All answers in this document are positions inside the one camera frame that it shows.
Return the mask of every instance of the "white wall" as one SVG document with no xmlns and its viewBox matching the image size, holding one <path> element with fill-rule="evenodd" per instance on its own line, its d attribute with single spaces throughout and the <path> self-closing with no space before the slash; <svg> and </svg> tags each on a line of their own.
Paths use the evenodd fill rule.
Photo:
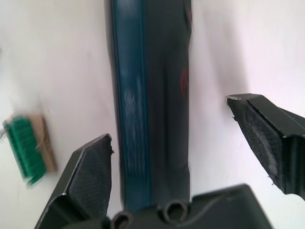
<svg viewBox="0 0 305 229">
<path fill-rule="evenodd" d="M 192 193 L 247 183 L 276 229 L 304 228 L 305 202 L 272 185 L 224 96 L 264 94 L 305 116 L 304 9 L 301 0 L 193 0 Z M 0 144 L 1 228 L 33 228 L 71 153 L 106 132 L 116 152 L 109 215 L 121 208 L 105 33 L 102 0 L 0 1 L 0 121 L 43 111 L 59 165 L 26 189 L 8 142 Z"/>
</svg>

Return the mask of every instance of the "cylindrical object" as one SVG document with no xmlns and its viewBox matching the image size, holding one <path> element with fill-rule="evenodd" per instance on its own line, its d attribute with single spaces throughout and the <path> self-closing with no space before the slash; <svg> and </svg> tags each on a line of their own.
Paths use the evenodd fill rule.
<svg viewBox="0 0 305 229">
<path fill-rule="evenodd" d="M 124 208 L 189 200 L 190 0 L 112 0 Z"/>
</svg>

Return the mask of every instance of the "green brush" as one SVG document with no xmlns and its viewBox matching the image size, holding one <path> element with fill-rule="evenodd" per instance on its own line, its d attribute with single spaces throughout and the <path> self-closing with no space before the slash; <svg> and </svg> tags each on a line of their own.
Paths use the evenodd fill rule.
<svg viewBox="0 0 305 229">
<path fill-rule="evenodd" d="M 19 115 L 3 123 L 7 138 L 13 150 L 23 179 L 29 179 L 28 185 L 37 182 L 46 173 L 31 121 Z"/>
</svg>

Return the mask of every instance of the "round hole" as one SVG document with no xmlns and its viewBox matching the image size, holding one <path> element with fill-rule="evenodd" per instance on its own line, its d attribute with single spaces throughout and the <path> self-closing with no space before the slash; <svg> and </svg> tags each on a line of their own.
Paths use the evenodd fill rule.
<svg viewBox="0 0 305 229">
<path fill-rule="evenodd" d="M 121 212 L 116 215 L 111 223 L 111 229 L 127 229 L 131 222 L 131 215 L 128 212 Z"/>
<path fill-rule="evenodd" d="M 187 214 L 187 205 L 179 200 L 171 202 L 164 209 L 164 219 L 168 223 L 181 223 L 185 220 Z"/>
</svg>

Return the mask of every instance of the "white background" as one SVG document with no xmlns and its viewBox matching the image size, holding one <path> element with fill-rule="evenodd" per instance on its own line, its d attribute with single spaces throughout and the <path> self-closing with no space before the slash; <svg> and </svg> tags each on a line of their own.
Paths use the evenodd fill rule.
<svg viewBox="0 0 305 229">
<path fill-rule="evenodd" d="M 224 96 L 263 94 L 305 116 L 305 2 L 193 0 L 190 45 L 192 194 L 247 183 L 276 229 L 305 228 L 305 202 L 260 166 Z M 0 143 L 0 228 L 35 226 L 72 152 L 113 137 L 109 215 L 121 209 L 103 0 L 0 0 L 0 121 L 41 111 L 59 171 L 26 189 Z"/>
</svg>

